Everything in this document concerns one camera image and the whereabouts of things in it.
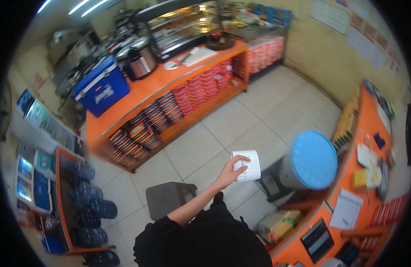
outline rice cooker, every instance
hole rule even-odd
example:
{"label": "rice cooker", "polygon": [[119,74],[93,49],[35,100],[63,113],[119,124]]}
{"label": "rice cooker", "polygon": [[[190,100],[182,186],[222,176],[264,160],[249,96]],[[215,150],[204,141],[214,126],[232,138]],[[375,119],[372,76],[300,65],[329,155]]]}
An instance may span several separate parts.
{"label": "rice cooker", "polygon": [[132,82],[148,77],[158,66],[147,37],[140,37],[123,47],[117,60]]}

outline fluorescent light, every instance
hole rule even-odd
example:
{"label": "fluorescent light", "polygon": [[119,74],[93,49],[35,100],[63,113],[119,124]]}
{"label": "fluorescent light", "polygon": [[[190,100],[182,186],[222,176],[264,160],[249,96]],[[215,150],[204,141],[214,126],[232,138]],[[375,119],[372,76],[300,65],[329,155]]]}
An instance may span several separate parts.
{"label": "fluorescent light", "polygon": [[75,6],[75,8],[72,9],[72,10],[69,12],[69,15],[72,14],[72,13],[74,13],[78,8],[80,8],[82,5],[84,5],[84,4],[87,3],[88,1],[90,1],[90,0],[84,0],[84,1],[82,1],[81,3],[79,3],[79,5]]}
{"label": "fluorescent light", "polygon": [[51,0],[46,0],[45,3],[42,5],[42,7],[38,10],[38,13],[41,12],[44,7],[50,2]]}
{"label": "fluorescent light", "polygon": [[87,10],[87,12],[85,12],[84,14],[82,14],[81,17],[84,17],[86,14],[90,13],[91,11],[93,11],[96,7],[100,6],[101,4],[105,3],[107,0],[103,0],[102,2],[98,3],[97,5],[93,6],[92,8],[90,8],[89,10]]}

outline fingers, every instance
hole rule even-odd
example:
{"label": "fingers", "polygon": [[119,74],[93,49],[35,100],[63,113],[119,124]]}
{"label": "fingers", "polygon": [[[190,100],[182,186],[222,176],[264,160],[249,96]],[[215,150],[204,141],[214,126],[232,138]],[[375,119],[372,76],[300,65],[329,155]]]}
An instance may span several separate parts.
{"label": "fingers", "polygon": [[230,163],[230,165],[233,166],[239,160],[245,160],[246,162],[250,161],[250,159],[248,157],[244,157],[244,156],[241,156],[241,155],[236,155],[235,157],[231,158],[231,160],[229,160],[228,163]]}
{"label": "fingers", "polygon": [[234,173],[238,176],[240,174],[242,174],[243,172],[245,172],[247,170],[247,166],[243,166],[241,168],[239,168],[238,170],[234,171]]}

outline person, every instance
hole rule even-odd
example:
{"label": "person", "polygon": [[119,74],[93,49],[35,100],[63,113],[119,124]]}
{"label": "person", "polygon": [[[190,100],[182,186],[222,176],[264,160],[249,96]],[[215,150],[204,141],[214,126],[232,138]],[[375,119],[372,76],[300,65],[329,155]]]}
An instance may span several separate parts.
{"label": "person", "polygon": [[[133,247],[134,261],[139,267],[272,267],[262,242],[246,223],[234,219],[223,202],[221,190],[247,170],[247,166],[233,170],[239,160],[250,161],[235,156],[202,193],[154,224],[146,225]],[[212,198],[210,209],[204,211]]]}

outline blue lid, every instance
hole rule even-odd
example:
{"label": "blue lid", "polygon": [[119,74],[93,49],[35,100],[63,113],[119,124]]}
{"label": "blue lid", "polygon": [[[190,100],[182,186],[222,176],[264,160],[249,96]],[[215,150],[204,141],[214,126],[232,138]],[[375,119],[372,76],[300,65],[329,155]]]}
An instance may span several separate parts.
{"label": "blue lid", "polygon": [[336,150],[323,134],[304,131],[291,147],[291,162],[299,179],[311,189],[328,187],[336,176]]}
{"label": "blue lid", "polygon": [[79,81],[76,86],[74,96],[76,97],[87,85],[89,85],[97,76],[104,72],[107,68],[114,64],[114,56],[108,56],[105,60],[100,62],[94,69],[92,69],[85,77]]}

